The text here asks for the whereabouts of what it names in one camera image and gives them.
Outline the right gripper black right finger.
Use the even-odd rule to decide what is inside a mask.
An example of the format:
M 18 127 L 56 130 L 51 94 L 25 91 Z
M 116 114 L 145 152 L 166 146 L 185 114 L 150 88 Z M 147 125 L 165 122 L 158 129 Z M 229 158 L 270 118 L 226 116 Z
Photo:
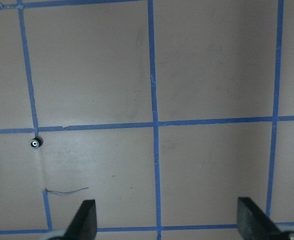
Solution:
M 286 240 L 282 232 L 250 197 L 237 199 L 237 230 L 243 240 Z

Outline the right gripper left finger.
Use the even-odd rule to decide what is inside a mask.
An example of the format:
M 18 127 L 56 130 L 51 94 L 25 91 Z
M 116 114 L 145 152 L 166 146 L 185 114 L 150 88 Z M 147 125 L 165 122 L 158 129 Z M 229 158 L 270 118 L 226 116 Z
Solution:
M 96 201 L 84 200 L 66 229 L 64 240 L 94 240 L 98 231 Z

